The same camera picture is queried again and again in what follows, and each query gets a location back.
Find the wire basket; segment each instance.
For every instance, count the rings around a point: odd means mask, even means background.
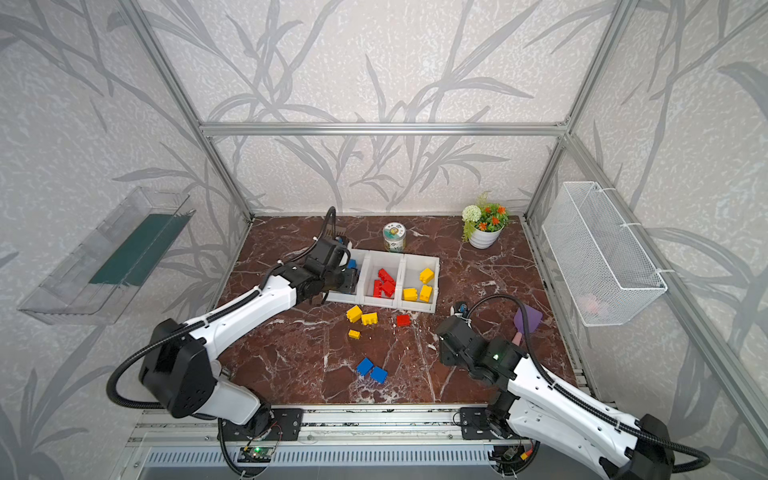
[[[622,325],[667,291],[595,182],[564,182],[543,230],[586,326]]]

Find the wallpaper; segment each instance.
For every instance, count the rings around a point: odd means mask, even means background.
[[[154,325],[205,310],[247,224],[112,2],[0,5],[0,478],[107,478],[139,411],[109,373]],[[112,326],[16,310],[136,186],[197,212]],[[129,371],[126,396],[148,394]]]
[[[578,125],[765,393],[767,14],[765,1],[638,10]]]
[[[456,213],[485,190],[522,212],[554,147],[553,137],[217,140],[253,211],[267,214]]]
[[[203,121],[552,122],[615,0],[141,4]]]
[[[590,387],[600,400],[616,402],[625,412],[656,416],[667,423],[674,441],[703,449],[712,458],[704,469],[675,476],[691,480],[768,478],[768,458],[663,296],[622,326],[584,327],[541,231],[562,182],[583,180],[587,178],[566,152],[544,186],[545,195],[531,215],[531,226],[554,291],[568,314],[558,321],[570,324]]]

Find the acrylic tray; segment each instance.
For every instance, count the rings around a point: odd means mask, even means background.
[[[49,324],[115,323],[194,214],[188,199],[134,189],[18,309]]]

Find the brown marble surface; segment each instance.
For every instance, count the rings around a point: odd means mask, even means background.
[[[346,319],[351,305],[305,302],[257,327],[224,352],[219,360],[233,373],[235,383],[273,404],[487,402],[493,388],[438,361],[434,331],[455,301],[472,305],[497,292],[515,295],[544,313],[532,335],[535,352],[544,366],[575,382],[519,219],[487,250],[461,242],[460,217],[339,217],[337,224],[347,228],[355,248],[383,250],[381,229],[392,220],[408,229],[407,253],[440,257],[436,313],[411,313],[411,326],[395,327],[395,316],[402,311],[363,306],[365,313],[379,312],[379,323],[355,323],[354,329],[362,333],[355,340],[347,336],[353,327]],[[279,258],[309,246],[321,222],[320,217],[257,218],[220,304],[253,288]],[[516,311],[514,304],[493,300],[472,315],[472,326],[486,339],[502,335],[511,340]],[[355,368],[364,357],[389,372],[384,385],[358,376]]]

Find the vent grille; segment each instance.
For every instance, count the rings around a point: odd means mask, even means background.
[[[279,445],[269,466],[488,465],[491,448],[489,445]],[[234,461],[238,448],[228,450]],[[222,464],[218,447],[152,447],[144,466]]]

